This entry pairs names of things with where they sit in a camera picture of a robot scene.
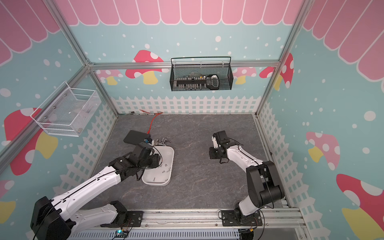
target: white robotic arm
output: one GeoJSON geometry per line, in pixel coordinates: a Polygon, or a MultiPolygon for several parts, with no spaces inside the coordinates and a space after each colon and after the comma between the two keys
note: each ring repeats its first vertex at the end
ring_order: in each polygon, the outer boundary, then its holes
{"type": "Polygon", "coordinates": [[[249,195],[235,206],[235,214],[239,222],[243,217],[285,196],[273,162],[264,162],[247,153],[239,142],[231,141],[225,131],[215,132],[212,142],[214,146],[209,149],[211,159],[220,159],[220,163],[225,163],[221,159],[227,158],[247,174],[249,195]]]}

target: gray marble floor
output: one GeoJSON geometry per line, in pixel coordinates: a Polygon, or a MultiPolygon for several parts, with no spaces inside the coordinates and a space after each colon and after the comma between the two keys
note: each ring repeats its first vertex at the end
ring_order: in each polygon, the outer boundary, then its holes
{"type": "MultiPolygon", "coordinates": [[[[124,143],[124,137],[131,129],[147,132],[152,118],[153,115],[120,116],[95,172],[132,151],[134,146],[124,143]]],[[[128,209],[233,208],[247,196],[247,179],[234,162],[219,164],[218,160],[209,159],[212,134],[221,130],[243,143],[244,149],[253,156],[266,159],[250,114],[159,115],[153,121],[151,137],[170,139],[168,146],[175,150],[169,184],[149,186],[136,181],[136,177],[129,177],[98,195],[83,209],[100,207],[114,200],[128,209]]]]}

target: robotic arm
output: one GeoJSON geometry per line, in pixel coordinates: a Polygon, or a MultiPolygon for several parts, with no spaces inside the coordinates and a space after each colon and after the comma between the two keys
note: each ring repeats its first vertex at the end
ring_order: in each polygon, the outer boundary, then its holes
{"type": "Polygon", "coordinates": [[[65,240],[70,235],[100,224],[120,227],[127,222],[127,209],[118,201],[91,210],[79,209],[106,189],[140,170],[156,168],[160,155],[147,143],[139,143],[133,152],[118,157],[102,171],[77,187],[51,200],[39,199],[33,210],[31,229],[41,240],[65,240]]]}
{"type": "Polygon", "coordinates": [[[211,159],[227,158],[235,162],[247,174],[248,196],[237,203],[235,215],[239,222],[263,206],[284,198],[284,189],[275,164],[262,161],[247,153],[237,141],[231,141],[225,131],[212,136],[213,147],[209,148],[211,159]]]}

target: white plastic tray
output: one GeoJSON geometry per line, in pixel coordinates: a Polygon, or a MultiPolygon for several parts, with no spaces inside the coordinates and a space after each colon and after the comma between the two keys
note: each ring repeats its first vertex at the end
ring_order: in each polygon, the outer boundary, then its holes
{"type": "Polygon", "coordinates": [[[155,146],[155,154],[160,152],[163,163],[154,169],[146,169],[141,178],[145,184],[152,186],[165,186],[170,181],[175,151],[168,146],[155,146]]]}

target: pink mushroom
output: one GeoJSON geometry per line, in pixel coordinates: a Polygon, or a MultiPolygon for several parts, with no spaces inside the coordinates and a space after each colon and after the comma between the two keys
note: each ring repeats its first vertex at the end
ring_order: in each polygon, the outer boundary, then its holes
{"type": "Polygon", "coordinates": [[[236,68],[232,73],[233,78],[237,79],[235,84],[244,84],[245,76],[256,77],[257,75],[256,68],[254,67],[236,68]]]}
{"type": "Polygon", "coordinates": [[[261,78],[270,78],[272,77],[273,71],[275,70],[274,67],[266,67],[260,74],[259,76],[261,78]]]}
{"type": "Polygon", "coordinates": [[[114,77],[122,78],[123,75],[117,69],[113,70],[97,70],[96,74],[99,76],[100,81],[105,83],[105,79],[107,79],[108,85],[117,85],[117,82],[114,77]]]}
{"type": "Polygon", "coordinates": [[[359,239],[379,239],[384,236],[383,190],[344,174],[336,176],[340,190],[359,209],[343,208],[342,212],[352,231],[359,239]]]}
{"type": "MultiPolygon", "coordinates": [[[[153,63],[153,62],[163,62],[163,60],[156,54],[147,51],[147,50],[140,50],[132,62],[137,63],[153,63]]],[[[154,71],[168,73],[168,68],[163,69],[128,69],[125,72],[125,75],[129,78],[137,78],[141,75],[144,77],[144,84],[156,84],[158,82],[154,71]]]]}
{"type": "Polygon", "coordinates": [[[319,162],[322,156],[325,157],[328,167],[333,171],[337,168],[340,161],[340,147],[337,139],[333,135],[322,134],[318,132],[307,132],[307,141],[313,148],[308,150],[312,160],[319,162]]]}
{"type": "MultiPolygon", "coordinates": [[[[17,110],[8,115],[4,120],[4,130],[6,141],[3,141],[3,145],[7,145],[11,142],[20,131],[31,121],[30,115],[36,108],[25,108],[17,110]]],[[[42,153],[44,158],[49,158],[55,151],[58,144],[56,137],[48,136],[42,129],[40,129],[20,153],[10,163],[11,171],[15,175],[22,175],[26,173],[32,165],[35,150],[42,153]]]]}
{"type": "Polygon", "coordinates": [[[13,187],[14,184],[15,184],[15,182],[12,180],[0,181],[0,198],[2,198],[4,196],[4,194],[6,194],[7,191],[13,187]]]}

